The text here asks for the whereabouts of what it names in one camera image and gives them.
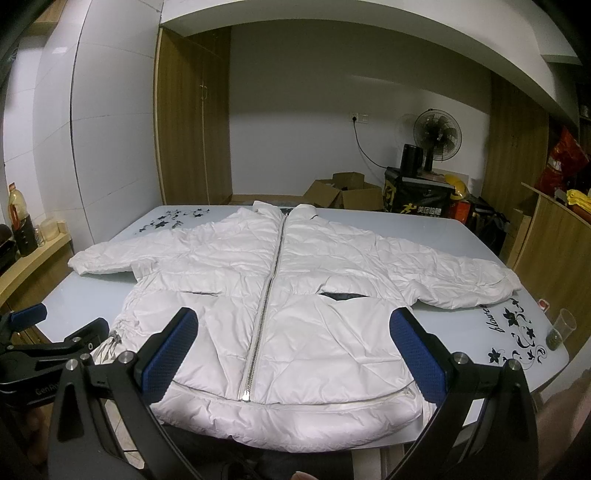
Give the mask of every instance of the metal screw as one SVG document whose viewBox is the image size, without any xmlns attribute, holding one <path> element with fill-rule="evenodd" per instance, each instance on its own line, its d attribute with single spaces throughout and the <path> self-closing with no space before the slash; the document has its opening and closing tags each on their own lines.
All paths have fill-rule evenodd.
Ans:
<svg viewBox="0 0 591 480">
<path fill-rule="evenodd" d="M 453 354 L 453 361 L 455 361 L 455 363 L 457 363 L 458 365 L 464 365 L 468 363 L 469 359 L 470 357 L 467 356 L 464 352 L 456 352 Z"/>
<path fill-rule="evenodd" d="M 78 360 L 76 360 L 75 358 L 70 358 L 66 362 L 66 368 L 70 371 L 76 369 L 77 366 L 78 366 Z"/>
<path fill-rule="evenodd" d="M 511 368 L 512 370 L 521 370 L 521 364 L 519 363 L 519 361 L 515 360 L 514 358 L 510 359 L 507 364 L 509 365 L 509 368 Z"/>
<path fill-rule="evenodd" d="M 126 350 L 122 354 L 117 357 L 117 360 L 122 364 L 128 364 L 131 362 L 135 357 L 135 353 L 131 352 L 130 350 Z"/>
</svg>

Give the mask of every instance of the white puffer jacket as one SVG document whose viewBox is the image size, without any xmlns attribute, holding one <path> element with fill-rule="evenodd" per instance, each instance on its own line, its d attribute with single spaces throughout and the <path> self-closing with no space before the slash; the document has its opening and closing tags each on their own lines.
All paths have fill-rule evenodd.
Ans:
<svg viewBox="0 0 591 480">
<path fill-rule="evenodd" d="M 152 405 L 161 420 L 291 452 L 360 445 L 428 407 L 389 336 L 394 309 L 473 307 L 521 288 L 494 262 L 261 202 L 221 222 L 94 245 L 70 266 L 138 280 L 113 326 L 114 355 L 137 351 L 180 307 L 197 313 L 197 339 Z"/>
</svg>

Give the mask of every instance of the jacket's right sleeve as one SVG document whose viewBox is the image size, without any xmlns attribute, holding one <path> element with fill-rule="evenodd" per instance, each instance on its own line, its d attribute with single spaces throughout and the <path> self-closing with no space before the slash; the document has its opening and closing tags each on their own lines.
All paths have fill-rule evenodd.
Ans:
<svg viewBox="0 0 591 480">
<path fill-rule="evenodd" d="M 490 260 L 454 257 L 398 238 L 382 237 L 380 243 L 380 257 L 409 305 L 421 300 L 443 309 L 475 307 L 522 288 L 512 270 Z"/>
<path fill-rule="evenodd" d="M 103 242 L 78 252 L 68 265 L 79 275 L 132 271 L 133 263 L 188 252 L 187 232 L 163 230 L 122 242 Z"/>
</svg>

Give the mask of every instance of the clear cup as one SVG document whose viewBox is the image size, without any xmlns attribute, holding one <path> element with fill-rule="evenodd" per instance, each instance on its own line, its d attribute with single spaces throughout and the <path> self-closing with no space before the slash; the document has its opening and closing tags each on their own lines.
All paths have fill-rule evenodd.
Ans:
<svg viewBox="0 0 591 480">
<path fill-rule="evenodd" d="M 560 309 L 560 314 L 552 325 L 552 330 L 546 336 L 546 345 L 550 350 L 556 350 L 576 329 L 577 322 L 573 314 L 567 309 Z"/>
</svg>

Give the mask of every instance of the metal zipper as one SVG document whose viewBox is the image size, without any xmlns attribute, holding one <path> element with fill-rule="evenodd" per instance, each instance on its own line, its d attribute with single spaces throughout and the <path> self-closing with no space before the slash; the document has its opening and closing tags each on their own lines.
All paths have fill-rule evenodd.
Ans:
<svg viewBox="0 0 591 480">
<path fill-rule="evenodd" d="M 252 351 L 251 357 L 251 365 L 248 369 L 248 375 L 246 376 L 246 383 L 244 386 L 244 394 L 242 395 L 242 401 L 250 401 L 251 400 L 251 387 L 252 387 L 252 380 L 255 374 L 255 365 L 256 365 L 256 358 L 258 357 L 259 349 L 261 348 L 261 337 L 262 331 L 265 326 L 265 317 L 267 315 L 267 305 L 269 303 L 269 294 L 271 293 L 271 287 L 273 285 L 273 280 L 275 280 L 275 276 L 277 275 L 277 269 L 279 268 L 279 258 L 281 256 L 281 247 L 283 245 L 283 233 L 285 231 L 285 223 L 287 220 L 287 215 L 283 216 L 283 220 L 281 222 L 281 235 L 279 237 L 279 246 L 277 248 L 277 255 L 275 257 L 275 266 L 273 267 L 273 271 L 271 276 L 269 277 L 269 282 L 267 282 L 267 290 L 265 291 L 265 300 L 262 304 L 261 315 L 259 317 L 258 328 L 256 329 L 256 337 L 255 343 Z"/>
</svg>

